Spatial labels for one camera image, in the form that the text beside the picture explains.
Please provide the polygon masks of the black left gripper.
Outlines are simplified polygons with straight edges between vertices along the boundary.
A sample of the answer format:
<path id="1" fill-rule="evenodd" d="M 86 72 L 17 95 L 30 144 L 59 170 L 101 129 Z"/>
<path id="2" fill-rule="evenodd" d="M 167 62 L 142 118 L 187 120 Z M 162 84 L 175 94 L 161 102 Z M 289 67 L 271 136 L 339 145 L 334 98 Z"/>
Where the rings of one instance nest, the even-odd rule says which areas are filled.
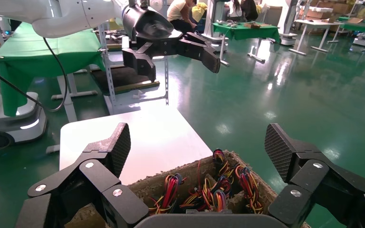
<path id="1" fill-rule="evenodd" d="M 192 32 L 185 35 L 160 13 L 151 7 L 141 8 L 137 4 L 126 7 L 123 26 L 137 51 L 123 48 L 123 63 L 133 68 L 138 75 L 146 76 L 151 82 L 156 80 L 156 68 L 152 57 L 181 55 L 198 60 L 213 73 L 218 73 L 220 58 L 211 42 Z"/>

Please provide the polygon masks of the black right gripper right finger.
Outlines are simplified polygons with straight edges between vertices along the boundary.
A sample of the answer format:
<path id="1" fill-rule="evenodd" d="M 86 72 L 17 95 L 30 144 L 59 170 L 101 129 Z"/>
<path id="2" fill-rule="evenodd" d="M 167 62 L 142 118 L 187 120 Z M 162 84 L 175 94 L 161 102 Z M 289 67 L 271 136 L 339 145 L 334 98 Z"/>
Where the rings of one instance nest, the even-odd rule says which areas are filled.
<path id="1" fill-rule="evenodd" d="M 264 148 L 285 182 L 268 213 L 298 228 L 315 205 L 348 228 L 365 228 L 365 178 L 330 161 L 315 145 L 290 138 L 277 124 L 267 126 Z"/>

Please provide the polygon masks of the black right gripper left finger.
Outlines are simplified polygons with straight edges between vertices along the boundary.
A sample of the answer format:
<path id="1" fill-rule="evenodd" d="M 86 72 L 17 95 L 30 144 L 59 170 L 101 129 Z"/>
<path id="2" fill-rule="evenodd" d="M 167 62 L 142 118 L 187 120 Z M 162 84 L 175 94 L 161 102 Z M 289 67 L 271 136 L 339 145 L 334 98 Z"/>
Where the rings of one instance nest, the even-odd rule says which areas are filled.
<path id="1" fill-rule="evenodd" d="M 109 138 L 89 143 L 73 164 L 29 188 L 16 227 L 62 228 L 89 204 L 110 227 L 135 227 L 149 211 L 120 180 L 130 149 L 129 126 L 119 123 Z"/>

